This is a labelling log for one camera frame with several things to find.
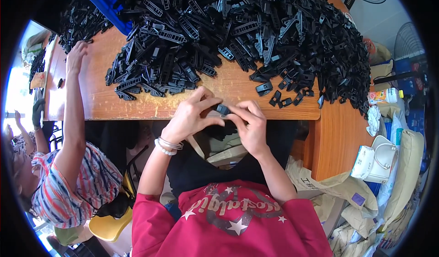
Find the red t-shirt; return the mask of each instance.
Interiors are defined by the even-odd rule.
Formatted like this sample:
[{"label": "red t-shirt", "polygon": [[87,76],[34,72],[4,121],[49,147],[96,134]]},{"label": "red t-shirt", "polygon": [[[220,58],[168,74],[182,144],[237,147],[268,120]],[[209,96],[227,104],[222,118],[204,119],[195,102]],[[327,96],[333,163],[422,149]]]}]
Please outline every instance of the red t-shirt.
[{"label": "red t-shirt", "polygon": [[326,235],[308,199],[282,207],[264,185],[212,183],[179,197],[175,222],[151,195],[137,194],[133,256],[330,257]]}]

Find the pile of black plastic parts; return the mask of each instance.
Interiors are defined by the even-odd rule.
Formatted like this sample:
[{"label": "pile of black plastic parts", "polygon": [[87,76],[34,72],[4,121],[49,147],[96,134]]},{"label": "pile of black plastic parts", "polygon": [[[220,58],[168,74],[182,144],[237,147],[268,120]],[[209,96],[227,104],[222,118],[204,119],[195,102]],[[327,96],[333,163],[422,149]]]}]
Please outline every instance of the pile of black plastic parts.
[{"label": "pile of black plastic parts", "polygon": [[99,31],[104,33],[113,24],[90,2],[72,0],[61,17],[60,44],[66,54],[80,40],[92,43],[91,39]]},{"label": "pile of black plastic parts", "polygon": [[30,89],[30,82],[32,81],[35,73],[43,72],[44,65],[46,64],[46,60],[44,57],[46,56],[46,48],[43,48],[38,52],[35,58],[32,61],[32,65],[30,66],[30,74],[29,74],[29,94],[32,94],[33,89]]},{"label": "pile of black plastic parts", "polygon": [[276,93],[273,106],[314,96],[317,77],[321,105],[342,97],[367,112],[363,38],[326,0],[118,0],[114,7],[120,5],[119,17],[133,29],[105,80],[119,84],[115,91],[124,100],[135,100],[141,88],[160,97],[195,89],[197,71],[215,76],[221,54],[254,71],[249,78],[263,83],[256,87],[260,96],[272,91],[270,79],[278,75],[281,90],[298,93],[294,101]]}]

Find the paper label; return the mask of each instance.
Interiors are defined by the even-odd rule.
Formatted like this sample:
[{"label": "paper label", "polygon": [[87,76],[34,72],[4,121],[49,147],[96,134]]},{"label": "paper label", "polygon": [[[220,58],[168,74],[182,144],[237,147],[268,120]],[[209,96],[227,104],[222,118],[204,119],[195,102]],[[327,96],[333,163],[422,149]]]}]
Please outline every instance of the paper label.
[{"label": "paper label", "polygon": [[362,206],[365,202],[365,198],[363,196],[361,196],[358,193],[355,193],[354,196],[352,196],[352,200],[359,206]]},{"label": "paper label", "polygon": [[374,161],[374,155],[374,149],[361,145],[350,175],[354,178],[364,180],[370,173]]}]

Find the white plastic bottle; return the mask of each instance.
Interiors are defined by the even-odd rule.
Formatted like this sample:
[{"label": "white plastic bottle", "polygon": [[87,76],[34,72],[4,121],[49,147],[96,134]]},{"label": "white plastic bottle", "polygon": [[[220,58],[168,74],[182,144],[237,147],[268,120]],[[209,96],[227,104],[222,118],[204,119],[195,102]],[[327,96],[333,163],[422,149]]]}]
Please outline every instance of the white plastic bottle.
[{"label": "white plastic bottle", "polygon": [[396,88],[388,88],[383,91],[371,91],[367,95],[367,99],[369,100],[369,104],[376,105],[379,102],[384,103],[392,103],[397,102],[398,97],[404,98],[404,92],[402,90],[396,89]]}]

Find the star print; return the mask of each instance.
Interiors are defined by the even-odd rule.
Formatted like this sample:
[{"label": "star print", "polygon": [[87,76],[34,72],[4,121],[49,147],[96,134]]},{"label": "star print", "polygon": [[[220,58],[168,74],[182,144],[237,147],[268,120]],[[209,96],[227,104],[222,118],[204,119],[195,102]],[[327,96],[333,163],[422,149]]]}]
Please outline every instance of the star print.
[{"label": "star print", "polygon": [[231,224],[232,226],[229,227],[228,229],[230,229],[230,230],[234,230],[234,231],[236,232],[236,234],[238,234],[238,236],[239,236],[239,234],[241,233],[241,230],[242,230],[242,229],[247,228],[246,225],[243,225],[243,224],[242,224],[242,218],[238,221],[238,223],[234,223],[234,222],[232,222],[232,221],[229,221],[229,222],[230,222],[230,224]]},{"label": "star print", "polygon": [[186,218],[186,221],[187,221],[187,218],[188,218],[189,216],[191,216],[191,215],[195,215],[195,213],[193,213],[192,210],[188,210],[188,211],[186,211],[186,212],[184,213],[184,215],[181,216],[180,218],[185,217],[185,218]]},{"label": "star print", "polygon": [[227,191],[229,194],[233,192],[232,188],[227,187],[224,191]]},{"label": "star print", "polygon": [[279,217],[278,221],[282,221],[282,223],[284,223],[284,221],[286,220],[285,217],[283,217],[283,216],[278,216],[278,217]]}]

